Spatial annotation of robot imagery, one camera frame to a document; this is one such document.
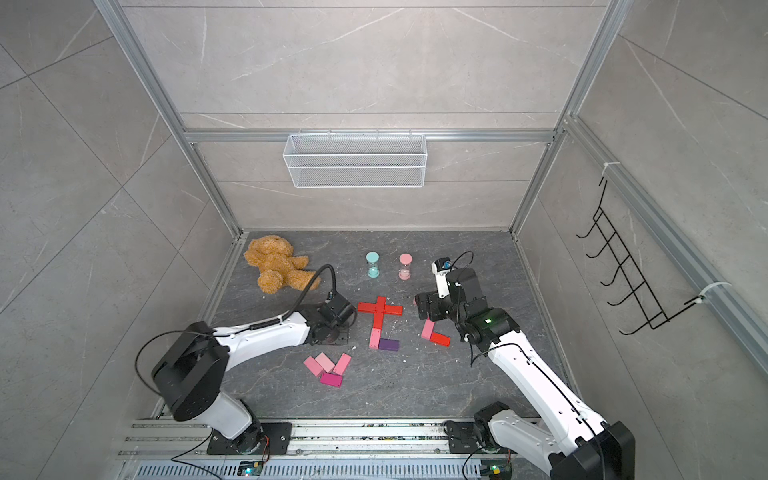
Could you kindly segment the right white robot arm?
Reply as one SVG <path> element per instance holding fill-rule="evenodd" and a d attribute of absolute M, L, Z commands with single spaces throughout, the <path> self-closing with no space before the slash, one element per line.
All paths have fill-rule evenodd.
<path fill-rule="evenodd" d="M 420 318 L 449 319 L 473 358 L 486 357 L 518 387 L 541 425 L 495 402 L 474 416 L 482 449 L 507 449 L 552 479 L 632 479 L 636 440 L 622 423 L 608 424 L 541 359 L 518 323 L 483 294 L 475 271 L 448 258 L 433 262 L 436 288 L 415 297 Z"/>

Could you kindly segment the red block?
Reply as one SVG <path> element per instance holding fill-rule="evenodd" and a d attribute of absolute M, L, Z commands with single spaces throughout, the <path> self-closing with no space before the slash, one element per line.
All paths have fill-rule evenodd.
<path fill-rule="evenodd" d="M 451 338 L 449 336 L 432 332 L 429 336 L 429 341 L 433 344 L 440 345 L 443 347 L 449 347 L 451 344 Z"/>
<path fill-rule="evenodd" d="M 374 320 L 373 320 L 373 328 L 376 330 L 382 330 L 383 321 L 384 321 L 384 314 L 382 312 L 375 313 Z"/>
<path fill-rule="evenodd" d="M 384 307 L 384 314 L 385 315 L 393 315 L 393 316 L 402 316 L 403 315 L 403 307 L 402 306 L 395 306 L 395 305 L 386 305 Z"/>
<path fill-rule="evenodd" d="M 360 313 L 371 313 L 375 314 L 378 311 L 378 305 L 376 303 L 366 303 L 366 302 L 360 302 L 357 305 L 357 310 Z"/>

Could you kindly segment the light pink block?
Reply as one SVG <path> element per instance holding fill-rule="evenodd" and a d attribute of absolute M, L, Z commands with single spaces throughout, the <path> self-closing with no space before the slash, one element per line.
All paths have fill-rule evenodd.
<path fill-rule="evenodd" d="M 432 333 L 434 331 L 434 325 L 435 323 L 431 320 L 425 320 L 424 325 L 421 332 L 421 337 L 429 340 L 432 336 Z"/>
<path fill-rule="evenodd" d="M 327 357 L 324 353 L 320 353 L 315 357 L 316 362 L 322 367 L 322 369 L 327 373 L 332 373 L 335 369 L 335 363 Z"/>

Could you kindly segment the purple block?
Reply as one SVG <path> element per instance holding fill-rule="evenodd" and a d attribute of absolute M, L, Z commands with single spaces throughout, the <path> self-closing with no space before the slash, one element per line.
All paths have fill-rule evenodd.
<path fill-rule="evenodd" d="M 400 342 L 393 339 L 380 339 L 378 349 L 396 352 L 400 349 Z"/>

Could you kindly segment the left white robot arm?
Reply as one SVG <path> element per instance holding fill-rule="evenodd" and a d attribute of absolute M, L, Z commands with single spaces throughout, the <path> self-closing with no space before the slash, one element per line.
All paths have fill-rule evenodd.
<path fill-rule="evenodd" d="M 335 340 L 351 325 L 356 309 L 339 293 L 319 304 L 232 327 L 189 325 L 152 369 L 159 395 L 180 423 L 202 423 L 228 440 L 240 454 L 266 445 L 259 420 L 246 404 L 222 389 L 225 374 L 267 353 Z"/>

